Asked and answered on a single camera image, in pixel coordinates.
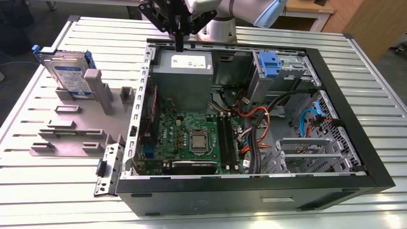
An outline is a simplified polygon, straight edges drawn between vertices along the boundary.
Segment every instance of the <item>metal bracket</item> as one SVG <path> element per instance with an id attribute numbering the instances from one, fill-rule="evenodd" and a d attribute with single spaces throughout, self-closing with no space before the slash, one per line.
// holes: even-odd
<path id="1" fill-rule="evenodd" d="M 121 167 L 125 147 L 119 144 L 111 144 L 105 151 L 103 159 L 98 164 L 98 182 L 94 196 L 118 196 L 117 185 L 121 177 Z"/>

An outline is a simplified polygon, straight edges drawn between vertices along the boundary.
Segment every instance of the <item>floor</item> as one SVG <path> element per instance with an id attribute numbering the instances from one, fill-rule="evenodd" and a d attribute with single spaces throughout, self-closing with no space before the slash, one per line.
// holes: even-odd
<path id="1" fill-rule="evenodd" d="M 57 4 L 58 10 L 51 12 L 45 1 L 33 1 L 30 10 L 35 23 L 26 28 L 26 32 L 33 44 L 51 46 L 55 38 L 67 22 L 70 15 L 89 17 L 105 17 L 129 19 L 129 12 L 125 6 L 91 5 L 62 3 Z M 26 85 L 37 71 L 38 64 L 34 55 L 29 52 L 21 56 L 10 56 L 0 51 L 0 72 L 6 76 L 6 81 L 0 82 L 0 124 L 14 107 L 14 104 L 26 88 Z M 377 67 L 407 103 L 407 57 L 398 56 L 394 51 L 389 51 Z"/>

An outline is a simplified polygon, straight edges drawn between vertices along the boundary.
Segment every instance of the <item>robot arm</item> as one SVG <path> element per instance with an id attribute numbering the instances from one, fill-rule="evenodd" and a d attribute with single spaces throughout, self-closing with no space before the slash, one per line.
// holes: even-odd
<path id="1" fill-rule="evenodd" d="M 190 34 L 198 34 L 205 27 L 205 32 L 198 35 L 202 40 L 230 42 L 234 17 L 255 26 L 270 27 L 286 3 L 288 0 L 145 0 L 138 8 L 158 29 L 169 32 L 177 42 L 177 51 L 182 52 Z"/>
<path id="2" fill-rule="evenodd" d="M 145 0 L 138 8 L 158 29 L 169 32 L 177 42 L 177 51 L 182 52 L 190 34 L 197 34 L 215 18 L 221 2 L 222 0 Z"/>

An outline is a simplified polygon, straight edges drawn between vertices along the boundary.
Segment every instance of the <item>aluminum table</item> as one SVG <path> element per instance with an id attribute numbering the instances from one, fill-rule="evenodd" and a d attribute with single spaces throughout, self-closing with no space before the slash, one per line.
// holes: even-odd
<path id="1" fill-rule="evenodd" d="M 138 88 L 146 39 L 167 38 L 147 21 L 82 17 L 55 40 L 89 49 L 111 88 Z M 238 27 L 239 43 L 318 48 L 397 187 L 324 211 L 139 218 L 119 198 L 94 198 L 98 158 L 33 157 L 54 114 L 57 82 L 39 67 L 0 129 L 0 225 L 41 228 L 405 228 L 407 109 L 353 39 L 342 34 Z"/>

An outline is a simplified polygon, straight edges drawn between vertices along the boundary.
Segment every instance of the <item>wire bundle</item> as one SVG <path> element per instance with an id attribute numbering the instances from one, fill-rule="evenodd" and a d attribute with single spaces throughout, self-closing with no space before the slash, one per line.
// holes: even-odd
<path id="1" fill-rule="evenodd" d="M 269 104 L 267 110 L 259 115 L 257 122 L 253 126 L 250 135 L 249 135 L 249 147 L 250 147 L 250 153 L 251 153 L 251 163 L 250 163 L 250 168 L 249 168 L 249 173 L 261 173 L 261 151 L 259 151 L 259 146 L 258 146 L 258 140 L 257 140 L 257 129 L 258 126 L 261 125 L 261 122 L 265 118 L 265 115 L 269 116 L 269 112 L 275 108 L 275 106 L 290 96 L 296 94 L 313 94 L 318 91 L 318 89 L 309 89 L 309 90 L 297 90 L 297 91 L 290 91 L 281 96 L 278 96 L 274 101 Z"/>

